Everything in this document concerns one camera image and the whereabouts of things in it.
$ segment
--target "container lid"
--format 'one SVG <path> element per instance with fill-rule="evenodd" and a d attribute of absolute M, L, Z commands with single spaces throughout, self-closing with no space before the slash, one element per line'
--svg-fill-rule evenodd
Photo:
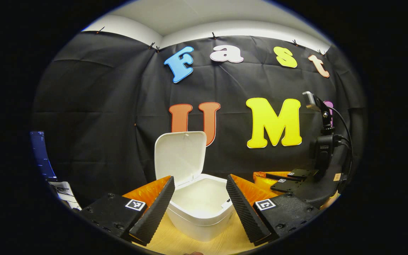
<path fill-rule="evenodd" d="M 202 131 L 161 135 L 155 142 L 155 177 L 174 176 L 175 186 L 197 178 L 203 170 L 207 137 Z"/>

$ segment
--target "white wall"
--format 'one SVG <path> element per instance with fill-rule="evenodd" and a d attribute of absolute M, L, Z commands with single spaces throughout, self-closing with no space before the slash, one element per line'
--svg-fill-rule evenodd
<path fill-rule="evenodd" d="M 330 48 L 329 42 L 323 42 L 299 30 L 261 21 L 218 21 L 186 28 L 163 37 L 137 21 L 122 16 L 106 15 L 83 31 L 99 31 L 102 27 L 105 27 L 102 31 L 128 36 L 147 45 L 155 42 L 154 46 L 160 48 L 180 42 L 212 37 L 212 32 L 215 36 L 252 35 L 288 42 L 296 40 L 299 45 L 323 52 Z"/>

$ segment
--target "white plastic container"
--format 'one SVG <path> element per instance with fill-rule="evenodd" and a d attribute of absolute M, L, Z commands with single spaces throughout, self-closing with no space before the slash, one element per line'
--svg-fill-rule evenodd
<path fill-rule="evenodd" d="M 183 234 L 208 242 L 227 226 L 234 206 L 226 179 L 203 174 L 206 149 L 204 132 L 175 132 L 155 142 L 155 177 L 174 176 L 175 192 L 166 210 Z"/>

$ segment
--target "black fabric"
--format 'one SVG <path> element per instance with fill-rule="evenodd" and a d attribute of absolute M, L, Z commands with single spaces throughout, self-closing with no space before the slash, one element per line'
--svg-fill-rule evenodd
<path fill-rule="evenodd" d="M 217 45 L 238 47 L 243 62 L 212 61 L 209 55 Z M 171 69 L 163 63 L 186 46 L 194 48 L 190 53 L 194 71 L 174 84 Z M 288 48 L 298 66 L 281 66 L 273 52 L 276 46 Z M 366 100 L 353 69 L 340 54 L 330 48 L 327 59 L 290 42 L 253 36 L 197 39 L 157 53 L 124 36 L 81 33 L 46 70 L 34 102 L 33 129 L 45 131 L 47 151 L 58 176 L 71 183 L 77 197 L 89 202 L 104 192 L 124 194 L 155 180 L 154 144 L 160 135 L 171 132 L 168 109 L 179 103 L 193 106 L 188 131 L 203 130 L 199 104 L 221 105 L 203 173 L 233 173 L 252 180 L 253 171 L 311 168 L 309 144 L 320 134 L 322 119 L 306 108 L 302 92 L 331 101 L 351 128 L 364 128 L 350 120 L 350 112 L 357 114 L 366 107 Z M 318 73 L 308 60 L 310 55 L 323 61 L 329 78 Z M 267 147 L 249 149 L 246 143 L 253 123 L 246 100 L 253 97 L 266 98 L 276 114 L 287 98 L 299 100 L 301 145 L 285 147 L 279 142 L 274 147 L 265 132 Z M 337 116 L 333 122 L 336 133 L 346 135 Z M 356 135 L 353 140 L 362 138 Z M 358 155 L 362 147 L 363 142 L 357 143 Z M 346 154 L 346 149 L 338 147 L 335 164 L 342 165 Z"/>

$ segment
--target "clip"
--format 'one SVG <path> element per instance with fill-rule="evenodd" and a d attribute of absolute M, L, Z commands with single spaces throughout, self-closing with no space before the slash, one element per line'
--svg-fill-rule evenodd
<path fill-rule="evenodd" d="M 105 27 L 102 27 L 102 29 L 104 29 Z M 98 34 L 100 31 L 102 31 L 102 29 L 100 29 L 99 31 L 97 31 L 97 33 L 95 33 L 95 34 Z"/>

